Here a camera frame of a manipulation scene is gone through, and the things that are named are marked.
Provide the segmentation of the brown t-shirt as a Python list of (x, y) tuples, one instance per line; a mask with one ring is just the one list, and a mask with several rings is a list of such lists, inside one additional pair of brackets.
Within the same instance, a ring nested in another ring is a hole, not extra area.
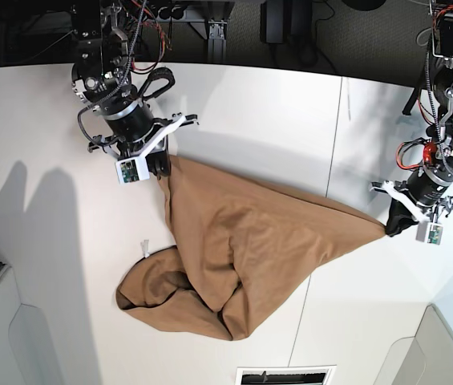
[(171, 166), (159, 185), (175, 245), (138, 261), (115, 292), (157, 330), (248, 338), (315, 269), (385, 234), (325, 197), (180, 156)]

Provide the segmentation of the white garment tag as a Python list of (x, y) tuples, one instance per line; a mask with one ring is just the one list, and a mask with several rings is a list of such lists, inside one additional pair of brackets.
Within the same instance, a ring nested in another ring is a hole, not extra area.
[(149, 240), (145, 239), (145, 240), (141, 241), (140, 245), (141, 245), (141, 251), (142, 251), (142, 258), (149, 257), (150, 256), (150, 253), (149, 253)]

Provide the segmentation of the black power strip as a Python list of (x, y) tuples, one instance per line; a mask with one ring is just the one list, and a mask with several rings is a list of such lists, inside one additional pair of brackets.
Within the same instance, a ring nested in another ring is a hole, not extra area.
[(185, 16), (185, 11), (188, 5), (182, 4), (167, 4), (160, 6), (157, 10), (159, 20), (169, 22), (172, 20), (181, 20)]

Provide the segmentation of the black power adapter box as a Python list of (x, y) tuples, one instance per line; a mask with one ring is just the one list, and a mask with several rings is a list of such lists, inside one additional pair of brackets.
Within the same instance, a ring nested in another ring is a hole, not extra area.
[(286, 36), (288, 6), (284, 0), (267, 0), (261, 4), (261, 41), (267, 44), (283, 44)]

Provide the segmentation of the left grey monitor back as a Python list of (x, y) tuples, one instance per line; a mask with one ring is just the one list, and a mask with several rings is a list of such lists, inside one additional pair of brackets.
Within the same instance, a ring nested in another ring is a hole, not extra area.
[(0, 269), (0, 384), (63, 384), (46, 317), (22, 303), (14, 271)]

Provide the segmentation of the aluminium frame post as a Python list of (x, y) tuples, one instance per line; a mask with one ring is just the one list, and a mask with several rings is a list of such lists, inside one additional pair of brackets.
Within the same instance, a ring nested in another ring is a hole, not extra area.
[(208, 63), (223, 64), (226, 60), (228, 23), (208, 20), (205, 30)]

